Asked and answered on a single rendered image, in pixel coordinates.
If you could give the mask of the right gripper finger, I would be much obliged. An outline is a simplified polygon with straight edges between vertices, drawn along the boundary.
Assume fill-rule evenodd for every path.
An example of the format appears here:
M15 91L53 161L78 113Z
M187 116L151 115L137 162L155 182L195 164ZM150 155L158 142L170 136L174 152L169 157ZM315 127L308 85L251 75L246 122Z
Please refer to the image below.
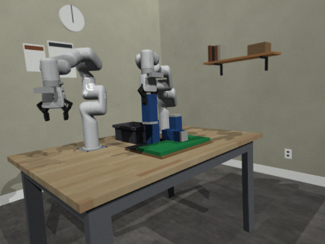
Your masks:
M37 107L39 108L39 110L42 111L42 113L44 114L44 119L45 121L49 121L50 118L49 118L49 113L48 113L48 110L49 109L46 109L46 108L42 108L42 101L40 103L37 104Z
M72 106L73 103L66 100L66 99L64 99L64 102L68 104L68 107L66 107L64 105L64 107L62 107L61 109L64 111L64 113L63 113L64 120L68 120L68 118L69 118L68 111L71 109L71 106Z

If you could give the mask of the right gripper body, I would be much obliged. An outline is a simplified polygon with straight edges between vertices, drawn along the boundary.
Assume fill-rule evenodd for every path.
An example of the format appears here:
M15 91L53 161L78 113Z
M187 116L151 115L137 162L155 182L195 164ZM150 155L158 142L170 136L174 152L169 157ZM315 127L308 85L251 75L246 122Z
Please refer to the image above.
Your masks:
M61 86L57 86L56 89L56 93L42 93L42 103L44 108L52 109L64 107L64 99L66 99L64 89Z

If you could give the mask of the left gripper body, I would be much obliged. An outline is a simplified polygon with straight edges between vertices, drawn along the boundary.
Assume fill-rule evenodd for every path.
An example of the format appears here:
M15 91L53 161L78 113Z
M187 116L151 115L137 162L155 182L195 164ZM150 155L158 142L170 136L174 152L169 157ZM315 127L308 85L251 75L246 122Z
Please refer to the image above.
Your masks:
M139 87L143 84L142 91L145 91L147 93L150 92L156 92L157 86L156 86L156 78L149 78L149 74L141 74L140 75L140 84Z

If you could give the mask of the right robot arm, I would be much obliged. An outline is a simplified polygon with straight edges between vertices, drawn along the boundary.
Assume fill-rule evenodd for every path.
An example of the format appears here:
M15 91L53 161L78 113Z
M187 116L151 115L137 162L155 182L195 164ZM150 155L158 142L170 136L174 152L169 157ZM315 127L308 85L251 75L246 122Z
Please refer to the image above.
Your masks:
M85 63L87 62L87 63ZM62 86L60 75L66 75L76 67L82 78L82 97L86 100L79 106L84 135L83 150L101 148L99 144L98 123L93 117L107 112L107 92L103 85L95 85L95 78L89 71L102 68L102 61L89 47L74 48L66 53L40 59L43 87L33 88L34 94L56 93L56 87Z

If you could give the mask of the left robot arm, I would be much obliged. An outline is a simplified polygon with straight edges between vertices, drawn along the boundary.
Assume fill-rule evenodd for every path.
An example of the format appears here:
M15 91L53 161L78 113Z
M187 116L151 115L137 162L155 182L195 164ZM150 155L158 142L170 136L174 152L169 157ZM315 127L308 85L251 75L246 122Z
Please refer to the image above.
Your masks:
M164 129L169 129L170 112L166 107L175 107L177 105L177 95L173 88L172 73L169 66L159 65L159 56L152 50L142 50L135 58L141 74L149 74L150 78L167 78L164 80L156 79L157 105L159 112L159 133Z

